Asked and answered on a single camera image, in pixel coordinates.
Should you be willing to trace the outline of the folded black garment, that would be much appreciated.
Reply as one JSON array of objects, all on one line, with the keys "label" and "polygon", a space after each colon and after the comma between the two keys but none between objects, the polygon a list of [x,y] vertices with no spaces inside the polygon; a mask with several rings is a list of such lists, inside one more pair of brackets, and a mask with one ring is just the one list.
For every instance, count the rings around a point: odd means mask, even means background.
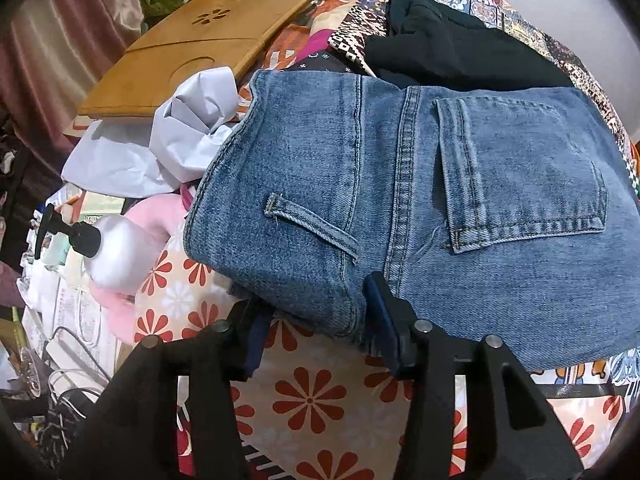
[{"label": "folded black garment", "polygon": [[390,0],[386,25],[386,36],[366,39],[364,60],[400,88],[515,91],[573,84],[520,40],[434,0]]}]

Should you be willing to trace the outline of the wooden lap desk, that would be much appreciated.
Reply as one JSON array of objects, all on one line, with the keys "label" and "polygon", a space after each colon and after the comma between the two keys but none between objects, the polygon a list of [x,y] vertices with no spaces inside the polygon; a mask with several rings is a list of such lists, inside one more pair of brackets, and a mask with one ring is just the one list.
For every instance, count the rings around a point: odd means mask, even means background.
[{"label": "wooden lap desk", "polygon": [[179,84],[227,66],[241,80],[269,40],[311,0],[192,0],[135,41],[90,91],[78,113],[151,117]]}]

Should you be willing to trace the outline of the colourful patchwork quilt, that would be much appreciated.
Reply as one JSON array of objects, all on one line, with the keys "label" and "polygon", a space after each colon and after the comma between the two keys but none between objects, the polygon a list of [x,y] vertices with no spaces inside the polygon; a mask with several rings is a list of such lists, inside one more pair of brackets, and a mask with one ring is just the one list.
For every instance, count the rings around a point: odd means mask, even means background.
[{"label": "colourful patchwork quilt", "polygon": [[[570,77],[574,86],[592,99],[615,141],[626,164],[629,180],[639,188],[639,154],[613,104],[585,64],[569,48],[530,24],[506,0],[434,0],[454,10],[478,18],[488,28],[500,29],[520,40],[544,58],[548,58]],[[294,23],[284,26],[270,40],[265,51],[248,70],[284,70],[303,58],[303,50],[313,41],[321,49],[344,62],[349,68],[367,72],[364,62],[364,40],[387,32],[386,10],[390,0],[311,0],[310,6]]]}]

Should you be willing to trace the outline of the striped red gold curtain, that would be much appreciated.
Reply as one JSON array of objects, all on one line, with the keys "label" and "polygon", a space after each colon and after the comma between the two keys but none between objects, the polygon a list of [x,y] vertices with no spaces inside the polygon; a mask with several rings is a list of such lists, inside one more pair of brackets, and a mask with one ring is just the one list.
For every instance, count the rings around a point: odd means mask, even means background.
[{"label": "striped red gold curtain", "polygon": [[1,108],[35,158],[60,171],[65,129],[141,35],[140,0],[25,0],[1,29]]}]

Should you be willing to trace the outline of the blue denim jeans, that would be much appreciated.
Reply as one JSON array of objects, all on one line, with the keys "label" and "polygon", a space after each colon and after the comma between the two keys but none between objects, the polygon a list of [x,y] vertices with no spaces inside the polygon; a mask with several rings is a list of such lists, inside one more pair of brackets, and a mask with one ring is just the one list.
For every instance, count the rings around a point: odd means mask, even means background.
[{"label": "blue denim jeans", "polygon": [[638,196],[580,90],[262,70],[250,94],[186,217],[191,259],[367,352],[373,272],[419,318],[497,335],[530,370],[638,346]]}]

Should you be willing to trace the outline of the white crumpled cloth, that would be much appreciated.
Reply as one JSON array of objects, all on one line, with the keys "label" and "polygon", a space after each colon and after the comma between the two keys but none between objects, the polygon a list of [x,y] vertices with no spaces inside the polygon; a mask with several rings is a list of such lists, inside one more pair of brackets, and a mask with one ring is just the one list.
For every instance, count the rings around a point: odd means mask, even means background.
[{"label": "white crumpled cloth", "polygon": [[68,156],[62,179],[123,198],[178,190],[201,179],[232,133],[239,104],[229,67],[202,70],[179,84],[150,122],[93,122]]}]

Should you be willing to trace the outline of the red flower print sheet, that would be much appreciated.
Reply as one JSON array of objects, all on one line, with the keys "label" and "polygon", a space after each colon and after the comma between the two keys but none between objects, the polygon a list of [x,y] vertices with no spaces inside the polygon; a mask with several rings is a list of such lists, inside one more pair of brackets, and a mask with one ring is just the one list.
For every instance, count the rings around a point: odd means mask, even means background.
[{"label": "red flower print sheet", "polygon": [[[228,282],[189,259],[181,226],[139,288],[134,336],[194,337],[225,318]],[[593,464],[639,396],[639,353],[537,372],[582,462]],[[412,398],[373,356],[277,318],[258,371],[231,389],[236,423],[259,479],[388,479],[404,440]]]}]

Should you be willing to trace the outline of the white pump bottle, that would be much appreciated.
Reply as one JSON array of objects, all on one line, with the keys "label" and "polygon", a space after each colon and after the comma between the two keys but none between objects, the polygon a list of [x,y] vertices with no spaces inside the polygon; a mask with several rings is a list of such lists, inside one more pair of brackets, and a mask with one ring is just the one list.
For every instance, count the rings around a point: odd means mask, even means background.
[{"label": "white pump bottle", "polygon": [[67,237],[70,247],[84,257],[85,270],[96,286],[129,296],[134,296],[152,271],[166,244],[121,214],[104,214],[93,224],[67,224],[52,204],[39,223],[35,259],[41,256],[47,234]]}]

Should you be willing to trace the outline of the pink plush toy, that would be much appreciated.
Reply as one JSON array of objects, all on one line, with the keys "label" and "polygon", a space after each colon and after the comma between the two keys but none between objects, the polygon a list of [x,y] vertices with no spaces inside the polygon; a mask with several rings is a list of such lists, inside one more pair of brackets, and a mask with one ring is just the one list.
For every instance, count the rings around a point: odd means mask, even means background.
[{"label": "pink plush toy", "polygon": [[136,203],[126,214],[104,214],[93,223],[100,248],[85,258],[89,292],[104,307],[110,332],[124,344],[134,343],[134,296],[184,218],[181,196],[160,194]]}]

